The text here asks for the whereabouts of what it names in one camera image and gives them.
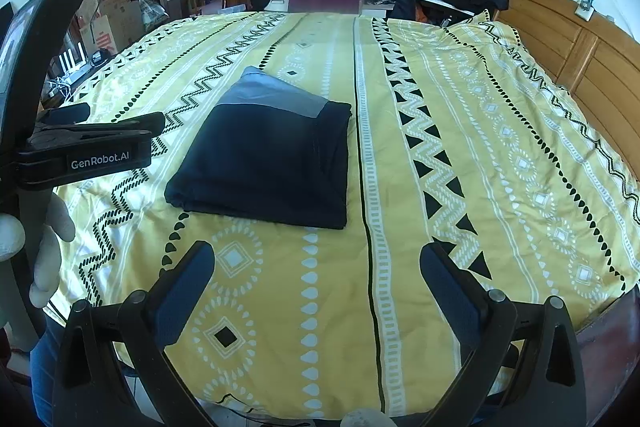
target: patterned bed sheet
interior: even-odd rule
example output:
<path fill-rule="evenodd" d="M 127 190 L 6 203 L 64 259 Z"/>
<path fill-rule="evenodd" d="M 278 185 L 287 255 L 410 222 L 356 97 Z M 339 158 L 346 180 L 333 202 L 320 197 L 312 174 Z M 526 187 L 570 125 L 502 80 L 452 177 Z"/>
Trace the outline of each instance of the patterned bed sheet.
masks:
<path fill-rule="evenodd" d="M 345 230 L 164 201 L 249 65 L 353 106 Z M 121 302 L 210 242 L 215 273 L 166 350 L 210 403 L 296 419 L 431 409 L 461 367 L 418 269 L 431 241 L 486 289 L 561 296 L 576 327 L 640 277 L 635 179 L 517 32 L 487 14 L 447 29 L 333 14 L 187 19 L 128 49 L 77 99 L 90 122 L 160 110 L 166 129 L 148 168 L 59 188 L 78 235 L 62 244 L 52 304 L 63 316 L 51 314 L 62 322 L 80 298 Z"/>

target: wooden headboard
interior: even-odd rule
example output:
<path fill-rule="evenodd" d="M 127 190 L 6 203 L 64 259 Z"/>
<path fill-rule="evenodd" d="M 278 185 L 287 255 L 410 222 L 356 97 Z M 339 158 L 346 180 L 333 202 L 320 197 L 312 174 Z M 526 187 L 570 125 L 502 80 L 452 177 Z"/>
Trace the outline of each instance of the wooden headboard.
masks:
<path fill-rule="evenodd" d="M 572 0 L 510 0 L 496 20 L 516 28 L 551 79 L 640 174 L 640 44 L 599 13 L 589 22 Z"/>

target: finger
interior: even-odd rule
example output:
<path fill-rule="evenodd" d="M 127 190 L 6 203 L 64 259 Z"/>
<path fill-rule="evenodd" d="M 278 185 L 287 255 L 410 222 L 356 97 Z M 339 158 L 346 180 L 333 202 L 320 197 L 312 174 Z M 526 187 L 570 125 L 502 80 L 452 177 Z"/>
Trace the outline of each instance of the finger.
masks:
<path fill-rule="evenodd" d="M 24 229 L 9 214 L 0 214 L 0 261 L 7 261 L 24 246 Z"/>
<path fill-rule="evenodd" d="M 48 291 L 57 287 L 61 265 L 62 256 L 58 238 L 50 227 L 44 227 L 40 251 L 33 266 L 33 282 L 39 290 Z"/>
<path fill-rule="evenodd" d="M 57 194 L 51 195 L 45 223 L 66 243 L 71 243 L 76 238 L 76 226 L 69 217 L 66 203 Z"/>
<path fill-rule="evenodd" d="M 44 308 L 56 291 L 58 291 L 58 286 L 60 286 L 60 276 L 58 276 L 55 288 L 51 288 L 49 290 L 41 290 L 35 285 L 35 283 L 33 283 L 31 288 L 29 288 L 29 300 L 31 301 L 31 304 L 39 309 Z"/>

